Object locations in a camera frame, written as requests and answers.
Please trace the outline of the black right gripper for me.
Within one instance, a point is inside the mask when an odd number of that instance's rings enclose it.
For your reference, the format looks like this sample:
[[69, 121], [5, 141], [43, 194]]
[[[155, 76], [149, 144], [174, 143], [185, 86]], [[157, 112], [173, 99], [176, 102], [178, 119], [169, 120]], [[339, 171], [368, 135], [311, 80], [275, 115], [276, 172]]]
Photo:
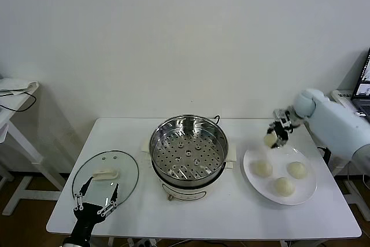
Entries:
[[293, 133], [301, 124], [301, 120], [275, 119], [267, 129], [267, 134], [276, 134], [273, 148], [283, 147], [288, 141], [288, 134]]

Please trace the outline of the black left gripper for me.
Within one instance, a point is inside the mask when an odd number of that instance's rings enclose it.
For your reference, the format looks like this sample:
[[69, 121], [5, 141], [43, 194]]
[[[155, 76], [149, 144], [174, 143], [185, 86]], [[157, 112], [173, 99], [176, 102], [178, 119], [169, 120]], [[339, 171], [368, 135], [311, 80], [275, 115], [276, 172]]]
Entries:
[[78, 193], [73, 193], [75, 201], [74, 214], [77, 222], [72, 230], [71, 237], [78, 241], [89, 241], [91, 238], [94, 226], [104, 221], [104, 216], [109, 216], [118, 206], [118, 189], [119, 184], [116, 184], [112, 196], [108, 204], [103, 208], [100, 205], [83, 202], [83, 197], [87, 193], [88, 187], [93, 180], [91, 176], [84, 183]]

